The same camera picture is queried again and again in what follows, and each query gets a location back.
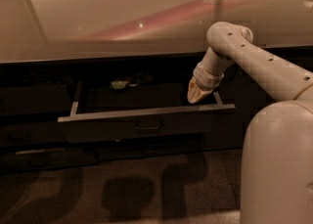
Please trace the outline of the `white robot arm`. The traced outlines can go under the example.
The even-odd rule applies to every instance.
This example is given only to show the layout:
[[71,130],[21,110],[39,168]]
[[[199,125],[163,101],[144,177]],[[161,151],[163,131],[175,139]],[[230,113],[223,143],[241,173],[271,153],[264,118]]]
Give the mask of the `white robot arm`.
[[313,73],[252,44],[249,28],[213,24],[189,83],[194,104],[236,64],[275,103],[250,122],[242,158],[241,224],[313,224]]

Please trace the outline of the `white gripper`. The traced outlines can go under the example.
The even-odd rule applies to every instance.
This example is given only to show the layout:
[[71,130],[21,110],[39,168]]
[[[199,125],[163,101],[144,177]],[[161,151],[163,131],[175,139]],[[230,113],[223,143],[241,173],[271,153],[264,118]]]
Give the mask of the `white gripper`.
[[195,104],[207,97],[219,86],[224,74],[214,75],[204,69],[202,63],[198,63],[193,71],[193,77],[189,81],[187,99],[190,104]]

